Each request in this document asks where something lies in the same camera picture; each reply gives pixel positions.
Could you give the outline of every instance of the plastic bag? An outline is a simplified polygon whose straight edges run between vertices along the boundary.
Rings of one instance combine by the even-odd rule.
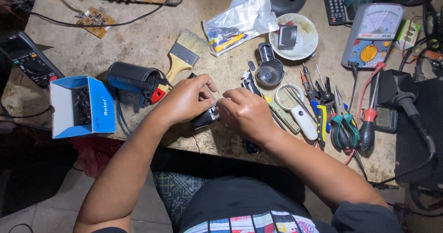
[[[216,57],[249,39],[276,31],[279,27],[277,17],[271,11],[270,0],[246,0],[203,21],[211,54]]]

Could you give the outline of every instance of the red plastic part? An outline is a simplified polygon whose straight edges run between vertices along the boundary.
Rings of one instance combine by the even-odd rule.
[[[166,95],[166,92],[164,92],[163,90],[157,88],[154,93],[152,94],[152,98],[151,98],[151,104],[157,103],[158,101],[160,101],[163,96]]]
[[[374,119],[377,116],[377,110],[368,108],[363,111],[363,114],[365,115],[365,121],[374,122]]]

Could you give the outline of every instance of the magnifying glass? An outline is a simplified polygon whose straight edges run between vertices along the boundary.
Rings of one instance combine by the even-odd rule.
[[[303,131],[303,134],[306,136],[308,140],[316,140],[318,138],[317,129],[312,124],[307,112],[300,106],[294,98],[290,94],[287,93],[287,89],[290,91],[295,91],[297,98],[303,102],[303,91],[295,84],[282,84],[280,87],[277,88],[275,95],[274,95],[274,101],[277,103],[283,110],[290,111],[294,119],[296,120],[297,124]],[[290,100],[294,107],[291,107],[291,105],[287,105],[288,100]]]

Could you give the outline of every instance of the wooden work surface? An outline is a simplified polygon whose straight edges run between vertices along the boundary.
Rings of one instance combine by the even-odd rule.
[[[96,7],[113,17],[117,23],[130,21],[141,16],[157,5],[124,4],[108,0],[74,0],[83,8]],[[170,67],[168,52],[181,29],[189,29],[204,38],[202,20],[208,20],[229,6],[230,0],[184,0],[177,7],[164,7],[155,14],[127,26],[112,27],[109,32],[99,39],[81,28],[70,28],[52,24],[38,17],[31,16],[26,27],[26,33],[37,44],[50,45],[54,48],[44,53],[67,77],[75,75],[91,75],[103,79],[103,73],[115,61],[124,61],[146,67],[155,67],[165,73]],[[36,0],[34,11],[51,18],[75,23],[76,12],[69,9],[66,0]],[[421,15],[421,7],[407,8],[404,18]],[[350,28],[345,26],[329,26],[323,0],[307,0],[300,14],[308,17],[316,26],[319,34],[317,55],[305,62],[313,80],[318,80],[314,61],[317,61],[323,77],[330,77],[331,85],[337,85],[343,100],[348,103],[352,93],[353,76],[351,71],[340,65],[342,52]],[[209,51],[200,57],[192,72],[209,74],[215,81],[219,92],[216,98],[221,98],[227,89],[240,86],[241,75],[248,69],[247,61],[257,64],[257,46],[266,41],[268,35],[262,35],[249,40],[227,53],[214,57]],[[394,49],[387,60],[387,68],[396,69],[401,60],[401,51]],[[284,81],[294,83],[302,88],[299,68],[301,61],[283,60],[286,72]],[[405,66],[404,71],[413,72],[413,66]],[[189,76],[191,71],[182,71],[173,84]],[[424,66],[425,76],[435,77],[428,66]],[[351,113],[356,116],[360,93],[371,71],[360,71],[356,97]],[[263,93],[273,97],[275,90],[263,90]],[[129,127],[135,129],[139,122],[153,108],[138,108],[138,94],[120,93],[122,108]],[[369,93],[366,92],[363,107],[368,106]],[[2,103],[14,116],[30,115],[43,111],[49,105],[48,90],[38,88],[22,72],[14,68],[2,97]],[[308,108],[311,106],[305,99]],[[39,117],[17,119],[16,122],[34,127],[51,128],[51,114],[48,112]],[[188,123],[171,128],[163,137],[161,143],[171,148],[185,151],[202,152],[229,158],[238,158],[265,164],[281,165],[276,159],[264,152],[256,155],[246,155],[238,136],[226,129],[221,123],[194,132]],[[110,138],[125,140],[120,123],[117,133]],[[299,132],[296,137],[303,139]],[[337,152],[330,143],[329,134],[326,137],[325,152],[344,162],[347,156]],[[376,132],[374,151],[370,156],[363,156],[362,161],[368,179],[379,182],[394,175],[396,135]],[[360,173],[356,163],[351,161],[349,166]]]

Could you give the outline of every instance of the dirty bowl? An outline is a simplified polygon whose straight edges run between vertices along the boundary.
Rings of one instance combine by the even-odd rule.
[[[270,32],[269,42],[277,54],[289,60],[300,60],[312,55],[318,45],[317,29],[312,21],[303,15],[288,13],[280,16],[278,23],[297,26],[297,41],[293,49],[278,49],[278,31]]]

